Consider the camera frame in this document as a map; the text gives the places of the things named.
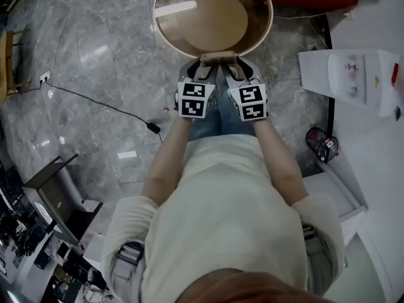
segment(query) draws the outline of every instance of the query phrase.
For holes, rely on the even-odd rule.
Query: person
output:
[[[204,119],[176,118],[140,195],[118,202],[108,287],[123,303],[326,302],[345,256],[333,205],[308,195],[271,120],[242,122],[217,86]]]

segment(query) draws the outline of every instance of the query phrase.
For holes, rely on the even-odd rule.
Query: white cabinet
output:
[[[344,183],[324,163],[318,162],[322,173],[303,179],[310,195],[324,196],[333,200],[340,217],[344,243],[347,245],[357,233],[360,223],[366,213]]]

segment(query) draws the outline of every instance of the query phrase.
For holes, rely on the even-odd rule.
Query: marble floor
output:
[[[153,31],[153,1],[21,0],[6,27],[28,29],[14,50],[16,76],[39,88],[40,75],[54,67],[51,84],[139,114],[157,123],[164,137],[175,117],[178,70],[187,59]],[[275,15],[302,13],[307,15],[275,8]],[[297,53],[313,48],[324,46],[306,19],[275,18],[266,40],[247,56],[268,84],[271,117],[304,175],[316,172],[304,137],[312,126],[325,128],[328,107],[325,98],[300,87]],[[7,99],[0,118],[23,181],[58,155],[79,154],[69,166],[72,178],[84,197],[105,203],[84,243],[106,231],[119,199],[140,192],[160,146],[158,136],[135,118],[47,85]],[[129,151],[137,156],[118,158]]]

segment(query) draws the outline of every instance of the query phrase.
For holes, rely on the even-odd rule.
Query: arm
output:
[[[271,121],[268,119],[255,122],[254,130],[273,187],[290,206],[304,199],[308,193],[303,184],[300,168]]]
[[[274,188],[315,230],[316,237],[306,240],[308,288],[323,295],[343,268],[345,246],[338,215],[327,198],[308,196],[299,166],[270,120],[255,122],[254,129]]]
[[[122,302],[132,302],[131,287],[138,279],[131,273],[122,281],[122,262],[117,263],[118,253],[127,242],[144,242],[158,206],[144,196],[130,196],[121,199],[115,209],[112,221],[105,235],[101,252],[100,271],[107,286]]]
[[[162,205],[177,188],[192,119],[178,117],[150,165],[140,195]]]

